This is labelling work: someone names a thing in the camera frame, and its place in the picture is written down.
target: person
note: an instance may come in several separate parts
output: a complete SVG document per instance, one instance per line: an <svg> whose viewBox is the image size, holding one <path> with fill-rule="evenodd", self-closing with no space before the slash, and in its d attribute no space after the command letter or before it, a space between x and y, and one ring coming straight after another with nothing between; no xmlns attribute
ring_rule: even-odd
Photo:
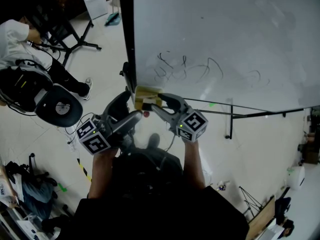
<svg viewBox="0 0 320 240"><path fill-rule="evenodd" d="M291 197L282 197L275 201L274 217L276 219L276 223L284 228L278 239L290 236L295 229L294 222L288 219L288 217L285 217L285 212L290 208L290 202Z"/></svg>
<svg viewBox="0 0 320 240"><path fill-rule="evenodd" d="M246 218L205 185L199 143L185 142L184 167L158 148L108 149L93 157L92 182L58 239L199 237L244 240Z"/></svg>
<svg viewBox="0 0 320 240"><path fill-rule="evenodd" d="M0 202L9 208L19 207L23 202L41 219L49 218L53 205L53 185L42 182L36 186L20 173L14 173L12 177L13 181L8 178L6 168L0 166Z"/></svg>
<svg viewBox="0 0 320 240"><path fill-rule="evenodd" d="M52 82L66 88L69 92L78 94L84 100L90 98L93 81L88 77L85 82L77 81L64 66L48 53L35 49L26 41L41 44L42 40L36 29L30 29L29 25L7 20L0 25L0 70L16 66L17 60L32 60L44 67ZM0 100L0 106L6 102Z"/></svg>

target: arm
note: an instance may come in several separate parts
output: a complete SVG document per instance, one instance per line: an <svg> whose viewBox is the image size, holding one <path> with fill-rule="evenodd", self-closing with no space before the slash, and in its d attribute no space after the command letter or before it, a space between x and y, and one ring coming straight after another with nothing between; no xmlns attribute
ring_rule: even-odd
<svg viewBox="0 0 320 240"><path fill-rule="evenodd" d="M205 185L205 178L202 172L201 160L199 154L198 141L185 142L185 155L184 155L184 167L183 176L186 182L194 189L203 190Z"/></svg>
<svg viewBox="0 0 320 240"><path fill-rule="evenodd" d="M97 199L105 194L111 182L113 158L117 152L118 149L108 149L93 157L92 182L88 198Z"/></svg>
<svg viewBox="0 0 320 240"><path fill-rule="evenodd" d="M31 41L41 43L40 33L36 29L29 29L29 25L10 19L5 22L7 39L11 42Z"/></svg>

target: red object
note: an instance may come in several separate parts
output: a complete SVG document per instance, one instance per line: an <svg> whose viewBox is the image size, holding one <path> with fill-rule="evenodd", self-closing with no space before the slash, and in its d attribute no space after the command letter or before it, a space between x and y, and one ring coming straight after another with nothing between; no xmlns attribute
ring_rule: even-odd
<svg viewBox="0 0 320 240"><path fill-rule="evenodd" d="M150 112L149 112L149 111L144 111L144 112L143 112L143 116L144 116L145 118L148 118L148 117L150 116Z"/></svg>

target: yellow-black tape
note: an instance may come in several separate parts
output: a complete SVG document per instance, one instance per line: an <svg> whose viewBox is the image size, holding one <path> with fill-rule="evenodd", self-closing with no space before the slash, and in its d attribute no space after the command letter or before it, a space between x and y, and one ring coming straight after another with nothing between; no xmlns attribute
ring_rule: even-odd
<svg viewBox="0 0 320 240"><path fill-rule="evenodd" d="M84 172L84 174L85 174L86 178L87 178L89 181L91 181L91 182L92 182L92 178L88 175L87 170L86 170L86 169L84 168L84 166L80 163L80 159L79 159L79 158L77 158L76 160L78 161L78 164L79 164L79 166L81 167L81 169L83 170L83 172Z"/></svg>

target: whiteboard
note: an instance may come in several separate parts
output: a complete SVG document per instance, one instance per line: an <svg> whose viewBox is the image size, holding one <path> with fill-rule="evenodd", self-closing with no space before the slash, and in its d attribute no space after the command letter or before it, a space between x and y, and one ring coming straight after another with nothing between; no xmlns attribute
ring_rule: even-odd
<svg viewBox="0 0 320 240"><path fill-rule="evenodd" d="M134 0L137 85L267 111L320 105L320 0Z"/></svg>

